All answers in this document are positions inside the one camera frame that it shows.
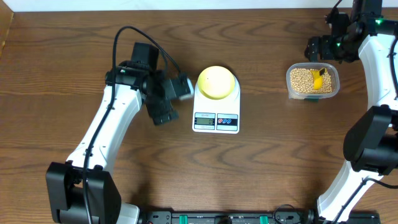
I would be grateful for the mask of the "yellow plastic scoop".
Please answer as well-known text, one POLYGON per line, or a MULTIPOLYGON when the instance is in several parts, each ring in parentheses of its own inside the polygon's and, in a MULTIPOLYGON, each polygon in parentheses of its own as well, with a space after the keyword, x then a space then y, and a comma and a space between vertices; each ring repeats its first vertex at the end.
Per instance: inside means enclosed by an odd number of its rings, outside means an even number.
POLYGON ((313 75, 313 89, 319 90, 323 84, 322 75, 326 72, 326 68, 321 68, 319 70, 311 70, 313 75))

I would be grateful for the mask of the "yellow plastic bowl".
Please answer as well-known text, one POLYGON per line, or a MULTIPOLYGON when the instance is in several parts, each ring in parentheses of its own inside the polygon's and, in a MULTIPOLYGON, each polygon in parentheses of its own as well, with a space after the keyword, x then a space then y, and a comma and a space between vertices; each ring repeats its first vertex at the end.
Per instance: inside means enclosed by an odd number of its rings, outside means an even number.
POLYGON ((229 96, 235 88, 235 77, 221 66, 204 69, 198 77, 198 90, 211 100, 221 100, 229 96))

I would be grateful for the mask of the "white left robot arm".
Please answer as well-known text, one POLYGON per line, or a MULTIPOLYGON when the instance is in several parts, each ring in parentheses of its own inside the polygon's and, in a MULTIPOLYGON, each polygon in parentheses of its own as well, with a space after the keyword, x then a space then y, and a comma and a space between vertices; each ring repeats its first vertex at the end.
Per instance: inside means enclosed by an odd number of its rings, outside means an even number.
POLYGON ((178 118, 172 100, 192 95, 183 74, 167 79, 157 43, 134 44, 130 60, 113 63, 104 95, 85 136, 64 163, 52 162, 45 178, 50 211, 56 223, 139 223, 138 206, 124 203, 112 173, 120 145, 135 117, 146 106, 155 125, 178 118))

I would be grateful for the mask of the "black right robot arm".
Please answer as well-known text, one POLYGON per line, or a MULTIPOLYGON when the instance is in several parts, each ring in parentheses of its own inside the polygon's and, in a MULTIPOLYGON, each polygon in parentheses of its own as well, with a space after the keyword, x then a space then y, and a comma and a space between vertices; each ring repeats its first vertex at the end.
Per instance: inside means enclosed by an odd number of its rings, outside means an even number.
POLYGON ((397 21, 382 15, 382 0, 353 1, 351 14, 333 7, 325 16, 331 34, 312 37, 305 49, 310 62, 336 60, 363 64, 368 110, 347 132, 345 161, 307 223, 346 223, 353 207, 372 186, 397 168, 397 21))

